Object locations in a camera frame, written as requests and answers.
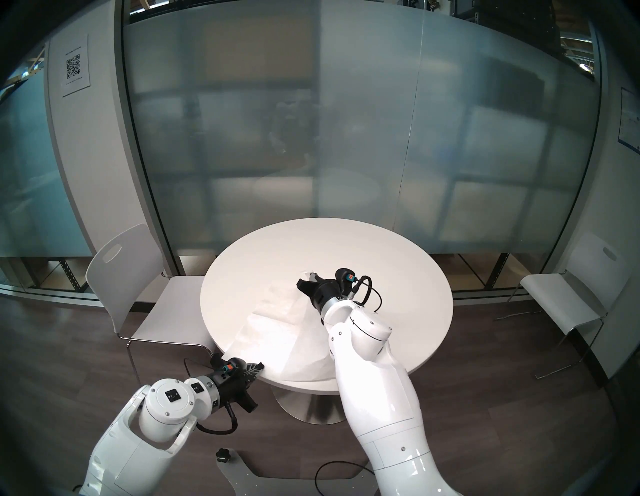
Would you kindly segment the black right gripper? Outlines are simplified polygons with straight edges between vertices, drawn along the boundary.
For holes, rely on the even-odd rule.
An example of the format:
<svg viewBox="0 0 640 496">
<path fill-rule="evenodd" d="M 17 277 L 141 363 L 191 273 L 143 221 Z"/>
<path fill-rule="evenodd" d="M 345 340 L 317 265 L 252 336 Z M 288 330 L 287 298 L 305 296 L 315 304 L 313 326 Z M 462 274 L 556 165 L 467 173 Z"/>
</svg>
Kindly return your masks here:
<svg viewBox="0 0 640 496">
<path fill-rule="evenodd" d="M 305 280 L 298 279 L 297 289 L 307 296 L 313 308 L 319 314 L 323 313 L 323 308 L 332 299 L 343 299 L 343 289 L 336 279 L 324 279 L 316 272 L 305 272 Z"/>
</svg>

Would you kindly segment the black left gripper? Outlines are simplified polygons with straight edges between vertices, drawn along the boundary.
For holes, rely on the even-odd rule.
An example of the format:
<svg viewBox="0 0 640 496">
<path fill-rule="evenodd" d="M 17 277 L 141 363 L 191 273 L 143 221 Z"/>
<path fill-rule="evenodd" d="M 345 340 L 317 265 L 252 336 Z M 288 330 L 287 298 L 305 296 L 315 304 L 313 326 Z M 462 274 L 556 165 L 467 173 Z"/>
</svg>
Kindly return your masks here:
<svg viewBox="0 0 640 496">
<path fill-rule="evenodd" d="M 245 363 L 243 371 L 231 371 L 229 373 L 214 371 L 211 380 L 217 389 L 219 399 L 218 408 L 225 408 L 231 403 L 237 403 L 248 413 L 252 413 L 258 404 L 248 393 L 248 388 L 264 370 L 264 364 Z"/>
</svg>

